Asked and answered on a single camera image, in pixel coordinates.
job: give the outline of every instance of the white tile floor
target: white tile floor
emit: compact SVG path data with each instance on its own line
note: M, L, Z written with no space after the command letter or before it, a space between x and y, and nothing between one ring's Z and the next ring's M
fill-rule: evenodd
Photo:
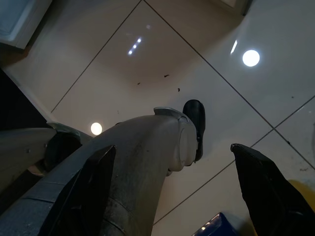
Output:
M256 0L242 18L208 0L55 1L29 55L4 69L58 122L89 134L93 122L105 130L199 99L204 157L166 178L152 235L190 236L219 211L250 231L231 143L254 145L315 189L314 7ZM242 61L250 49L253 67Z

